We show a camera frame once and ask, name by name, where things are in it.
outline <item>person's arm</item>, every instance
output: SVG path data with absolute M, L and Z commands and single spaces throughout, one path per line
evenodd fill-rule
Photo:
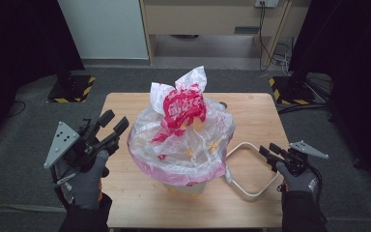
M 291 175 L 285 164 L 276 164 L 284 176 L 285 191 L 282 192 L 282 230 L 284 232 L 327 231 L 321 214 L 313 199 L 318 181 L 313 172 L 306 169 L 298 177 Z
M 73 201 L 59 229 L 60 232 L 107 232 L 111 198 L 101 192 L 101 172 L 108 160 L 108 153 L 100 151 L 95 164 L 88 172 L 77 174 L 64 183 Z M 56 162 L 58 178 L 76 170 L 60 159 Z

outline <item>black sleeve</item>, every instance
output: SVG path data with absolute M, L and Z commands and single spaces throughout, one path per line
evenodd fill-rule
M 282 230 L 284 232 L 326 232 L 321 214 L 313 200 L 312 193 L 288 191 L 283 193 Z
M 111 204 L 111 198 L 103 194 L 99 210 L 84 210 L 71 205 L 59 232 L 108 232 L 107 220 Z

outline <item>yellow and black hazard tape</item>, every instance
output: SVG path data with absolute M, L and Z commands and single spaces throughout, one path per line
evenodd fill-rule
M 58 102 L 58 103 L 69 103 L 69 102 L 84 102 L 89 95 L 90 91 L 92 90 L 93 83 L 95 82 L 95 77 L 90 77 L 86 89 L 83 91 L 82 96 L 79 96 L 79 98 L 59 98 L 59 99 L 47 99 L 47 102 Z
M 273 95 L 275 96 L 275 100 L 277 103 L 283 103 L 283 104 L 313 104 L 315 103 L 315 101 L 307 101 L 307 100 L 283 100 L 281 98 L 281 95 L 279 94 L 279 90 L 277 89 L 273 78 L 270 78 L 269 83 L 270 83 Z

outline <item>wall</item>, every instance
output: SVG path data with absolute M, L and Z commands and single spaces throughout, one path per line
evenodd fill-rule
M 148 60 L 139 1 L 59 1 L 82 59 Z

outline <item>plastic bag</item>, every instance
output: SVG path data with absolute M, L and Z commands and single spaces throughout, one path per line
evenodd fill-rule
M 235 123 L 222 104 L 203 97 L 204 67 L 175 84 L 176 88 L 152 83 L 151 103 L 131 128 L 128 150 L 150 177 L 173 186 L 192 186 L 224 175 Z

